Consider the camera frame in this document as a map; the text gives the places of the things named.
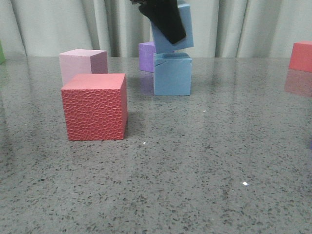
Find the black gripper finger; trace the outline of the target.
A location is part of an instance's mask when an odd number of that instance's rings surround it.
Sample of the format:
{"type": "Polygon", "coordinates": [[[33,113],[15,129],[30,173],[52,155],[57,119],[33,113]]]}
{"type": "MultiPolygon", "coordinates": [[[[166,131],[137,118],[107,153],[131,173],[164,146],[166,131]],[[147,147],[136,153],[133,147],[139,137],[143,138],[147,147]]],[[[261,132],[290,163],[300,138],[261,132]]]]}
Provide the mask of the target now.
{"type": "Polygon", "coordinates": [[[176,0],[131,0],[139,4],[139,11],[146,16],[171,43],[176,44],[186,38],[176,0]]]}

